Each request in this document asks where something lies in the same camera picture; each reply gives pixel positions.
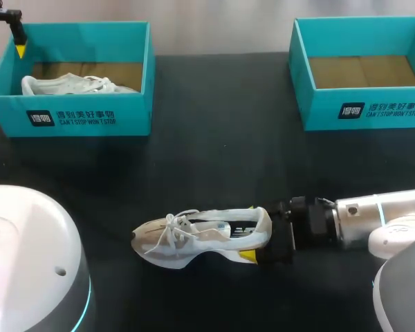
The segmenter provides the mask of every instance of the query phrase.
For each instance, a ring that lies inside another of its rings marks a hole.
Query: shoe box
[[[149,135],[155,56],[147,22],[24,24],[24,29],[23,59],[12,38],[0,59],[0,125],[8,137]],[[49,80],[67,73],[108,77],[138,92],[21,94],[26,75]]]
[[[289,67],[307,131],[415,127],[415,17],[296,19]]]

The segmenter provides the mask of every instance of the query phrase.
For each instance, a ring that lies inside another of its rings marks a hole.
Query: white wall
[[[288,50],[296,17],[415,15],[415,0],[3,0],[24,22],[151,22],[158,54]],[[0,54],[10,30],[0,22]]]

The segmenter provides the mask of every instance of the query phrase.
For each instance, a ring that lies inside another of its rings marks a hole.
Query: black table
[[[135,227],[190,208],[415,189],[415,129],[304,133],[286,61],[157,57],[149,138],[9,140],[0,130],[0,184],[53,197],[77,224],[98,331],[380,331],[366,251],[299,252],[270,268],[201,255],[175,271],[131,249]]]

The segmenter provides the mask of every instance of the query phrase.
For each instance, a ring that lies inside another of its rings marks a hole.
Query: white sneaker
[[[36,80],[32,76],[25,76],[21,80],[21,92],[23,95],[67,95],[84,93],[133,93],[137,91],[125,86],[116,86],[107,77],[80,77],[69,73],[54,80]]]
[[[217,252],[232,261],[252,263],[241,251],[264,247],[272,221],[262,207],[242,210],[188,210],[144,223],[133,232],[132,248],[163,268],[184,268],[202,252]]]
[[[390,259],[415,242],[415,216],[393,219],[369,235],[369,252]]]

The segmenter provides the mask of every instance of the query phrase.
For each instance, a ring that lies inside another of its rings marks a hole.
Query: cardboard bottom
[[[38,80],[52,80],[72,73],[78,76],[107,77],[111,82],[141,91],[142,63],[114,62],[44,62],[36,63],[32,76]]]
[[[308,60],[317,89],[415,86],[415,74],[405,55]]]

